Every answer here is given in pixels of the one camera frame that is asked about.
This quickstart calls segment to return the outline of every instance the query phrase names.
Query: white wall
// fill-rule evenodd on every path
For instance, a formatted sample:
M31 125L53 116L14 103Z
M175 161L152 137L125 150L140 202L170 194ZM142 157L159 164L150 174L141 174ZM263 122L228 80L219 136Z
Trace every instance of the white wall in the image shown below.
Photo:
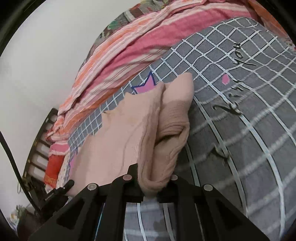
M101 31L139 0L47 0L20 26L0 57L0 130L22 175L34 138L70 92ZM0 147L0 208L17 204L17 179Z

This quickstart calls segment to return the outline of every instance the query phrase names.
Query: grid pattern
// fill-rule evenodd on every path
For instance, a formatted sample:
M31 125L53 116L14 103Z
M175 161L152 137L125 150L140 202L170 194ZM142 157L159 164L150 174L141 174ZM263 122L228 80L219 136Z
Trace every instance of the grid pattern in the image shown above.
M71 153L102 126L101 113L133 93L131 87L144 83L150 71L165 83L190 72L191 130L176 174L195 185L214 185L271 240L279 240L296 218L296 56L284 46L247 18L183 39L76 129L69 138ZM172 241L175 230L172 204L128 204L124 240Z

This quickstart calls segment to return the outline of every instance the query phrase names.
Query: pink striped fabric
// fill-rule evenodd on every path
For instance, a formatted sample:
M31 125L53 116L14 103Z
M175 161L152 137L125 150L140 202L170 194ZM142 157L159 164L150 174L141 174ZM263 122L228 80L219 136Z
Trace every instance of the pink striped fabric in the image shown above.
M118 30L97 47L79 71L47 139L67 140L92 111L171 46L212 24L235 17L257 20L255 11L240 1L179 0Z

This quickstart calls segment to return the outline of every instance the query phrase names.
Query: beige fabric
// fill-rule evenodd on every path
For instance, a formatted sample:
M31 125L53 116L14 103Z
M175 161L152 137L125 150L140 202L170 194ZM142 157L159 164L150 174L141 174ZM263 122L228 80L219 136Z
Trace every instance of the beige fabric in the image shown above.
M89 183L111 183L137 162L144 193L160 191L188 137L193 89L192 76L185 73L146 93L126 93L114 110L102 113L102 128L85 139L71 165L75 184L68 195L76 195Z

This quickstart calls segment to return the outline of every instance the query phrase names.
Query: black device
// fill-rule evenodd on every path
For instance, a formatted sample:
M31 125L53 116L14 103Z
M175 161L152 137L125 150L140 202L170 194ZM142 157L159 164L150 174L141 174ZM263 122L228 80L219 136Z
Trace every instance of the black device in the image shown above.
M89 184L29 241L122 241L126 203L142 202L143 197L134 164L111 184ZM269 240L210 184L198 187L172 175L157 200L174 203L177 241Z

